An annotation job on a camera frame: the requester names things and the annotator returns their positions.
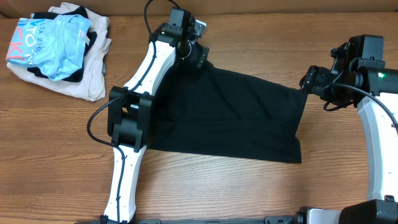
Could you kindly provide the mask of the black t-shirt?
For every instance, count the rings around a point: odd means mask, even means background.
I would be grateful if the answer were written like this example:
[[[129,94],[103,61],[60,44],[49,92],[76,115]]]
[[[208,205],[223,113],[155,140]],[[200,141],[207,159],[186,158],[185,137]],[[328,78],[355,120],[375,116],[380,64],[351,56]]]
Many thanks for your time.
[[[158,88],[151,149],[301,163],[296,132],[307,101],[260,78],[180,62]]]

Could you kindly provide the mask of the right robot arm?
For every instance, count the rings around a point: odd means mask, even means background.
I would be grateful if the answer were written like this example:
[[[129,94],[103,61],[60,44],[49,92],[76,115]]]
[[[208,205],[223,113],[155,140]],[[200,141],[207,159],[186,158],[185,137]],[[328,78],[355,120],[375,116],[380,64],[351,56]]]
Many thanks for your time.
[[[386,68],[384,39],[357,35],[332,48],[330,69],[312,65],[300,80],[331,111],[350,105],[363,124],[368,157],[366,201],[341,210],[302,207],[287,223],[397,223],[397,70]]]

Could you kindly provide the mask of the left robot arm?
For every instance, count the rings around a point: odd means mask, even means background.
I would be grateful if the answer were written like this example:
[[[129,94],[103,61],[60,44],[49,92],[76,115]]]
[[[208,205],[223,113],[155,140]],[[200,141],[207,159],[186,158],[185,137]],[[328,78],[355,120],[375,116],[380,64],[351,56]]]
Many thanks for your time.
[[[166,73],[183,60],[200,68],[209,49],[197,43],[206,23],[185,9],[172,8],[168,22],[150,34],[147,54],[123,87],[112,87],[108,105],[108,135],[114,169],[108,204],[99,223],[131,223],[136,214],[136,187],[147,149],[155,93]]]

